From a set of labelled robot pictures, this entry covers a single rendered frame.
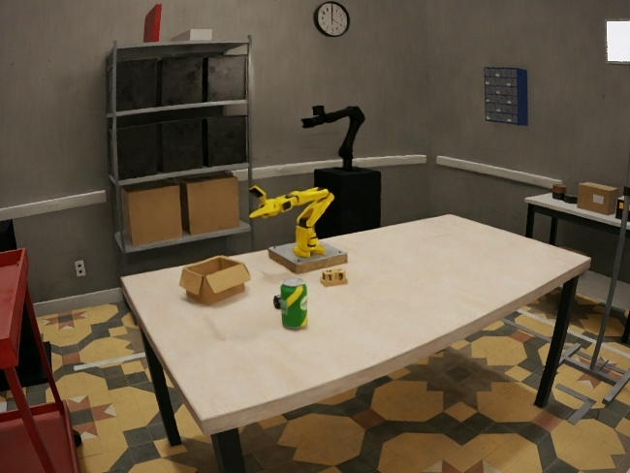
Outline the green soda can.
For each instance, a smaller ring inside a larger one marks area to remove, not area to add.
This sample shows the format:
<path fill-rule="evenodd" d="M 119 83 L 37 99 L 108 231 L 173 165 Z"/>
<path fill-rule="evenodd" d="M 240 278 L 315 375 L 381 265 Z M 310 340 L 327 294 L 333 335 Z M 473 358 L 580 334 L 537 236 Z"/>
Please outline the green soda can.
<path fill-rule="evenodd" d="M 280 286 L 282 325 L 298 330 L 307 325 L 307 286 L 299 277 L 282 280 Z"/>

